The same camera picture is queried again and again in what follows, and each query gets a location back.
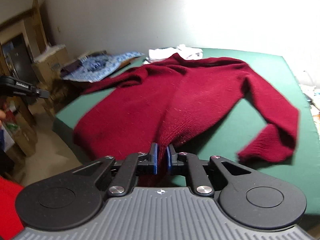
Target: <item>red clothing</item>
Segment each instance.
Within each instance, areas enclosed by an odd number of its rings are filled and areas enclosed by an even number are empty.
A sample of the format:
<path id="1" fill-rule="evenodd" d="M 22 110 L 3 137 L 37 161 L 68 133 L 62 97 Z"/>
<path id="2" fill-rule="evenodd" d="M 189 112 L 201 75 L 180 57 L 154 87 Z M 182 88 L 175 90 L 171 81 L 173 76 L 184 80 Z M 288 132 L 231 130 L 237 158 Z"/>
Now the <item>red clothing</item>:
<path id="1" fill-rule="evenodd" d="M 0 236 L 4 240 L 10 240 L 23 230 L 15 209 L 16 197 L 22 189 L 22 186 L 0 177 Z"/>
<path id="2" fill-rule="evenodd" d="M 96 159 L 181 145 L 225 116 L 250 91 L 268 124 L 238 153 L 280 162 L 297 139 L 298 110 L 247 63 L 233 58 L 184 60 L 178 54 L 94 83 L 86 93 L 117 87 L 92 108 L 74 130 L 75 143 Z"/>

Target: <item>garment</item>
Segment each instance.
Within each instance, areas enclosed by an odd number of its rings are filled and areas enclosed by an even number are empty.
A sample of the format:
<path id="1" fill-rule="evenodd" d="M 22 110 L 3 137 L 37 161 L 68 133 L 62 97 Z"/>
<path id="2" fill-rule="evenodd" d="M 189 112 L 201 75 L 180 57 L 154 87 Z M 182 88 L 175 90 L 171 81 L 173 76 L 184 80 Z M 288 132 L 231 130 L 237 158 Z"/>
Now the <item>garment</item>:
<path id="1" fill-rule="evenodd" d="M 15 201 L 22 186 L 0 177 L 0 236 L 10 240 L 23 230 L 15 210 Z"/>
<path id="2" fill-rule="evenodd" d="M 159 144 L 164 157 L 223 118 L 251 92 L 254 106 L 268 122 L 243 150 L 240 160 L 259 157 L 280 162 L 291 156 L 297 139 L 298 110 L 247 63 L 233 58 L 164 61 L 129 69 L 92 84 L 86 93 L 117 87 L 92 108 L 74 130 L 74 141 L 96 159 L 124 159 Z"/>
<path id="3" fill-rule="evenodd" d="M 149 49 L 149 57 L 143 62 L 144 64 L 150 64 L 157 61 L 162 61 L 173 54 L 178 53 L 182 58 L 191 59 L 202 59 L 203 51 L 198 48 L 190 48 L 185 44 L 180 44 L 176 48 L 165 48 L 165 49 Z"/>

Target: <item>metal screw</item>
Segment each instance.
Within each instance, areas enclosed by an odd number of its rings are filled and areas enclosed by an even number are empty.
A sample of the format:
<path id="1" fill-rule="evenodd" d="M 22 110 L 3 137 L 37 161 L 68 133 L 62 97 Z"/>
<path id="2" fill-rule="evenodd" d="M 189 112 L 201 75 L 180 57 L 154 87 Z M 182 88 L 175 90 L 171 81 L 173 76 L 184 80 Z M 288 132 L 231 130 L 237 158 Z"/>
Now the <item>metal screw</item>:
<path id="1" fill-rule="evenodd" d="M 121 194 L 124 192 L 124 187 L 121 187 L 121 186 L 112 186 L 109 188 L 109 191 L 112 193 L 112 194 Z"/>
<path id="2" fill-rule="evenodd" d="M 196 188 L 196 191 L 201 194 L 208 194 L 212 192 L 212 188 L 209 186 L 199 186 Z"/>

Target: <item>green tablecloth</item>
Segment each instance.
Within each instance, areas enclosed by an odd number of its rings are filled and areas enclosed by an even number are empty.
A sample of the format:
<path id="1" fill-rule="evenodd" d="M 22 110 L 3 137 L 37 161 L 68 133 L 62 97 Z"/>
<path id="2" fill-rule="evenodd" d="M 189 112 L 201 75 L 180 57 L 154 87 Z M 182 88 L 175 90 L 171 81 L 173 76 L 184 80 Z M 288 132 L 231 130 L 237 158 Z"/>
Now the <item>green tablecloth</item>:
<path id="1" fill-rule="evenodd" d="M 234 57 L 244 60 L 300 110 L 299 139 L 294 156 L 276 165 L 268 165 L 263 162 L 256 163 L 254 168 L 298 186 L 307 196 L 306 214 L 320 215 L 320 146 L 318 134 L 308 103 L 285 60 L 280 56 L 237 50 L 203 50 L 204 57 Z M 138 59 L 133 64 L 115 73 L 114 76 L 130 67 L 140 66 L 142 61 L 142 58 Z M 113 89 L 107 89 L 81 96 L 56 116 L 53 130 L 67 143 L 81 162 L 88 159 L 80 148 L 72 143 L 73 128 L 87 111 L 112 91 Z M 246 99 L 242 99 L 218 127 L 215 126 L 193 139 L 186 145 L 188 148 L 185 150 L 198 153 L 199 158 L 205 160 L 208 160 L 211 155 L 221 155 L 230 160 L 236 160 L 236 152 L 249 143 L 264 125 L 265 120 L 259 112 Z M 112 155 L 112 153 L 106 149 L 106 155 Z M 179 185 L 184 183 L 184 180 L 179 177 L 174 178 L 173 181 Z"/>

